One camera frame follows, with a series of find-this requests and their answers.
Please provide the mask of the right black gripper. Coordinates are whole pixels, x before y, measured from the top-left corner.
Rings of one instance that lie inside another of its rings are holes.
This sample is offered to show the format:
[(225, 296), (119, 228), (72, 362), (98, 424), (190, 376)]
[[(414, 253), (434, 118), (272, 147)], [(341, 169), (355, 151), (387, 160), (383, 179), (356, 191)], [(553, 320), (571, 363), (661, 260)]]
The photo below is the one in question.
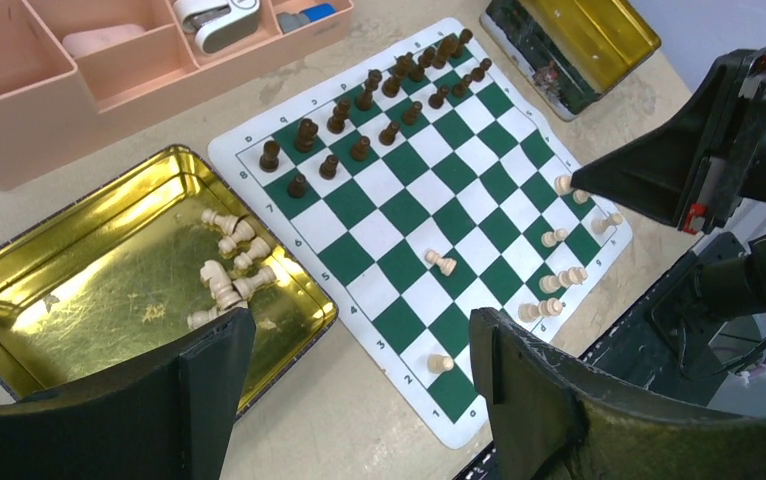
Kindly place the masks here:
[(742, 199), (766, 203), (766, 48), (714, 60), (668, 121), (579, 168), (571, 185), (695, 234), (724, 226)]

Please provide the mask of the light wooden chess piece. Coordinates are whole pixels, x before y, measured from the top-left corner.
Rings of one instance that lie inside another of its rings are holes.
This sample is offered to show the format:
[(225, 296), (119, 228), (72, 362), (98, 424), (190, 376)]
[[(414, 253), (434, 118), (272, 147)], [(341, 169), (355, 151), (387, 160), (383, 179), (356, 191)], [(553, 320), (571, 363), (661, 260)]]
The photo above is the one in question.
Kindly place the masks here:
[(543, 293), (551, 294), (560, 289), (582, 285), (588, 278), (588, 272), (583, 267), (571, 267), (557, 274), (543, 276), (539, 280), (539, 288)]

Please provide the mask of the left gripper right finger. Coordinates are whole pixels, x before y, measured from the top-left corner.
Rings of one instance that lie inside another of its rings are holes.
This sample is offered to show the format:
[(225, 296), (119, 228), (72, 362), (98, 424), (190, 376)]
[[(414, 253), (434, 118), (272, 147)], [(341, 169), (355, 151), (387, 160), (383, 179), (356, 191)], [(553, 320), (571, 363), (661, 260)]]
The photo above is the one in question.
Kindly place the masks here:
[(504, 479), (766, 479), (766, 418), (632, 385), (491, 307), (469, 337)]

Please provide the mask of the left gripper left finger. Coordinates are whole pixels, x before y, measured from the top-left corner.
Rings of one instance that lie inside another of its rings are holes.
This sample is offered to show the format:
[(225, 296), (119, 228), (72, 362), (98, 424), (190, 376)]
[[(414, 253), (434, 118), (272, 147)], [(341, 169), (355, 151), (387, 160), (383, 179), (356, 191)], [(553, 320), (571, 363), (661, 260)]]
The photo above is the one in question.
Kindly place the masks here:
[(253, 350), (235, 308), (87, 377), (0, 404), (0, 479), (216, 479)]

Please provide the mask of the light pawn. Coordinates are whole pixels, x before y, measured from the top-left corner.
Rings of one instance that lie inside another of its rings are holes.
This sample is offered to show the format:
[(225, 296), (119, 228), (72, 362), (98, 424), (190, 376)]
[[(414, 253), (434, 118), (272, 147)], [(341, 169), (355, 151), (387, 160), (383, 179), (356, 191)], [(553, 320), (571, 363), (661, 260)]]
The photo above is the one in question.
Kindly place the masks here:
[(565, 196), (574, 191), (570, 175), (559, 175), (554, 179), (554, 190), (558, 196)]

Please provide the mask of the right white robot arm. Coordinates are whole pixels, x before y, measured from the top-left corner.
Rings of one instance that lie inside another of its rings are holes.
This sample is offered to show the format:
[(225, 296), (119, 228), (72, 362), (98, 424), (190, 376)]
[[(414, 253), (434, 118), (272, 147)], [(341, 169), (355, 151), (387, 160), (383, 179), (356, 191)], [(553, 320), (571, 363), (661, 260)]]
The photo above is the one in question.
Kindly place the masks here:
[[(766, 204), (766, 48), (719, 56), (670, 120), (580, 168), (571, 184), (691, 235), (724, 227), (746, 200)], [(711, 263), (693, 256), (642, 310), (691, 380), (703, 378), (694, 361), (717, 328), (762, 313), (766, 234), (740, 256)], [(766, 336), (711, 375), (763, 367)]]

